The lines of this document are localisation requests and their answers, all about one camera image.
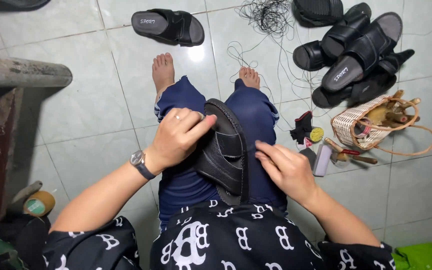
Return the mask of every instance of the green bag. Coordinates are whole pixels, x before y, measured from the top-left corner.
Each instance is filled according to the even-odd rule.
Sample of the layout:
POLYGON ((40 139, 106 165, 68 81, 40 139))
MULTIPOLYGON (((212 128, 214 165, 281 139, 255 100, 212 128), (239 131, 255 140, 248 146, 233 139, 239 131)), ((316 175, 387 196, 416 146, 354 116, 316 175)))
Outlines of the green bag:
POLYGON ((432 242, 398 247, 391 255, 396 270, 432 270, 432 242))

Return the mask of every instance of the leg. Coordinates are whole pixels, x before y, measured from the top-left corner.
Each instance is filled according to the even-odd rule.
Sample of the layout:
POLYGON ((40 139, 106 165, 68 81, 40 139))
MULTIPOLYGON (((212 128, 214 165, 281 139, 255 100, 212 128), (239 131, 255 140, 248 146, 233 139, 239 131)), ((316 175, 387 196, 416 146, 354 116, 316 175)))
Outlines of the leg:
MULTIPOLYGON (((153 80, 157 89, 154 113, 158 120, 172 108, 189 108, 204 113, 206 98, 183 76, 174 83, 174 66, 171 54, 158 55, 153 64, 153 80)), ((181 208, 206 200, 221 200, 216 187, 194 169, 194 157, 163 172, 159 182, 159 220, 165 229, 170 217, 181 208)))
POLYGON ((226 105, 236 114, 246 137, 249 159, 249 202, 267 203, 285 212, 288 201, 269 178, 255 158, 255 141, 276 143, 274 125, 279 120, 278 110, 268 97, 259 91, 259 77, 254 69, 241 68, 239 79, 234 83, 235 91, 226 100, 226 105))

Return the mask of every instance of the wristwatch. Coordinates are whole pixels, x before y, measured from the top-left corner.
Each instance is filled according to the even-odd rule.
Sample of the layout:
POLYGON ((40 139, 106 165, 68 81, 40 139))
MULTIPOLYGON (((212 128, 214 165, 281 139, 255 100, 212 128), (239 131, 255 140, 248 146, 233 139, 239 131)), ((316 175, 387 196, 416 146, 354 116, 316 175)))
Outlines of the wristwatch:
POLYGON ((129 162, 132 166, 134 166, 136 169, 138 169, 139 173, 141 173, 144 178, 147 180, 151 180, 156 177, 156 175, 152 174, 148 168, 146 168, 145 164, 145 157, 146 154, 142 151, 136 151, 131 158, 129 159, 129 162))

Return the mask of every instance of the basket handle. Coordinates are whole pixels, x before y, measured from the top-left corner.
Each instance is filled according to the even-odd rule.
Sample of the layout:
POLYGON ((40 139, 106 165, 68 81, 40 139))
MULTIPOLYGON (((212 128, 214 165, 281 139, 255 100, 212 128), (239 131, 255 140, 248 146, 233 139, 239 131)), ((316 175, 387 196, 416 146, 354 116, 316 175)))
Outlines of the basket handle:
MULTIPOLYGON (((424 129, 424 130, 427 130, 427 131, 429 131, 429 132, 432 133, 431 129, 429 129, 427 127, 424 127, 424 126, 421 126, 421 125, 413 125, 411 127, 424 129)), ((380 148, 378 145, 375 145, 374 148, 377 148, 379 150, 382 150, 384 152, 391 153, 391 154, 394 154, 394 155, 399 155, 399 156, 417 156, 417 155, 421 155, 421 154, 426 154, 429 150, 431 150, 432 149, 432 144, 428 148, 426 148, 425 150, 422 150, 422 151, 417 152, 417 153, 399 153, 399 152, 393 152, 391 150, 386 150, 386 149, 380 148)))
POLYGON ((396 127, 396 128, 380 127, 380 126, 376 126, 376 125, 373 125, 373 124, 368 124, 368 123, 363 122, 361 120, 356 120, 356 122, 358 122, 359 124, 361 124, 363 126, 369 126, 370 128, 373 128, 373 129, 376 129, 376 130, 382 130, 382 131, 397 131, 397 130, 405 129, 405 128, 409 127, 409 126, 412 126, 416 122, 416 119, 418 118, 420 110, 416 107, 416 105, 414 103, 412 103, 411 101, 406 101, 404 99, 394 98, 394 97, 387 97, 386 99, 388 101, 399 101, 401 103, 405 102, 405 103, 411 105, 411 107, 414 108, 414 117, 413 117, 413 119, 411 119, 406 124, 404 124, 404 125, 402 125, 400 127, 396 127))

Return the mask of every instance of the person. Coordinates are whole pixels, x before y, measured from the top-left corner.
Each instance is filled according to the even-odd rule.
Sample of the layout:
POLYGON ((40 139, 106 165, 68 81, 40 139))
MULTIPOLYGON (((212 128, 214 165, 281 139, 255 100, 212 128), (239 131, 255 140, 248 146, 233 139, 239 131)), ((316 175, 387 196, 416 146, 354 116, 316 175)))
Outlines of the person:
POLYGON ((259 91, 254 69, 240 69, 225 102, 248 144, 250 199, 241 205, 224 203, 213 183, 192 168, 198 139, 217 120, 202 118, 205 97, 185 76, 175 83, 169 53, 154 59, 153 79, 160 124, 137 158, 143 156, 144 168, 123 164, 63 209, 43 249, 48 269, 140 269, 133 227, 124 217, 114 218, 160 173, 162 232, 151 248, 150 269, 395 269, 391 247, 315 183, 308 159, 275 144, 278 111, 259 91), (319 250, 286 218, 287 196, 326 232, 319 250))

